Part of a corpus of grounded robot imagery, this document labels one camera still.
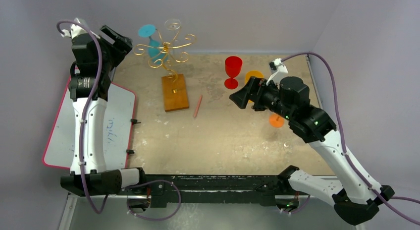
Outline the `orange plastic wine glass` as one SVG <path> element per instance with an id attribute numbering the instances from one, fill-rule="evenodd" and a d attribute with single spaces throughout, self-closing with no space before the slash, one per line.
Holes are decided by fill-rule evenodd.
<path id="1" fill-rule="evenodd" d="M 271 114 L 269 124 L 275 128 L 281 128 L 285 124 L 285 119 L 277 114 Z"/>

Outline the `blue plastic wine glass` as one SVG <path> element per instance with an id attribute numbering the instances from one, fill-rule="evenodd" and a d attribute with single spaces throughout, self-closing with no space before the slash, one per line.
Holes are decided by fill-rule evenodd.
<path id="1" fill-rule="evenodd" d="M 143 38 L 149 38 L 149 46 L 148 48 L 148 55 L 152 59 L 152 62 L 155 64 L 157 63 L 158 59 L 161 59 L 162 61 L 166 61 L 167 58 L 164 57 L 166 53 L 161 52 L 161 49 L 158 49 L 162 45 L 161 42 L 155 40 L 152 38 L 152 35 L 156 32 L 156 27 L 152 24 L 146 24 L 142 26 L 138 30 L 138 35 Z"/>

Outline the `clear wine glass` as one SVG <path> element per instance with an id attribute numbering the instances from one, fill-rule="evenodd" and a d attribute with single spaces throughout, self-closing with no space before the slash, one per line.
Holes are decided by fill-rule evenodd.
<path id="1" fill-rule="evenodd" d="M 181 30 L 182 24 L 179 19 L 168 19 L 165 21 L 164 26 L 167 30 L 177 33 Z"/>
<path id="2" fill-rule="evenodd" d="M 294 153 L 296 152 L 297 148 L 298 148 L 298 145 L 296 144 L 295 141 L 286 141 L 283 144 L 283 150 L 286 153 Z"/>

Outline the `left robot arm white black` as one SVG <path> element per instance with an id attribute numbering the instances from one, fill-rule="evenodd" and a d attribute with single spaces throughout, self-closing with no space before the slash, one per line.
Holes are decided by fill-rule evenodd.
<path id="1" fill-rule="evenodd" d="M 132 50 L 132 40 L 104 25 L 109 42 L 80 22 L 60 31 L 71 38 L 75 62 L 68 90 L 75 116 L 75 149 L 70 173 L 60 178 L 62 188 L 78 196 L 118 194 L 128 187 L 134 194 L 146 192 L 142 168 L 107 170 L 104 153 L 104 120 L 111 85 L 109 73 Z"/>

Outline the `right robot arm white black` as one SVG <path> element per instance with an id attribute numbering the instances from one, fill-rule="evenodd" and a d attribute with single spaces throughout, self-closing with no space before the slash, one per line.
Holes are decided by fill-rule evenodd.
<path id="1" fill-rule="evenodd" d="M 269 110 L 285 118 L 292 132 L 325 160 L 337 178 L 327 181 L 289 166 L 279 175 L 281 192 L 304 192 L 332 206 L 346 223 L 353 226 L 365 223 L 394 195 L 394 190 L 374 180 L 341 144 L 336 124 L 327 112 L 310 104 L 309 94 L 309 87 L 295 76 L 283 78 L 278 85 L 251 77 L 229 98 L 241 109 L 253 102 L 255 111 Z"/>

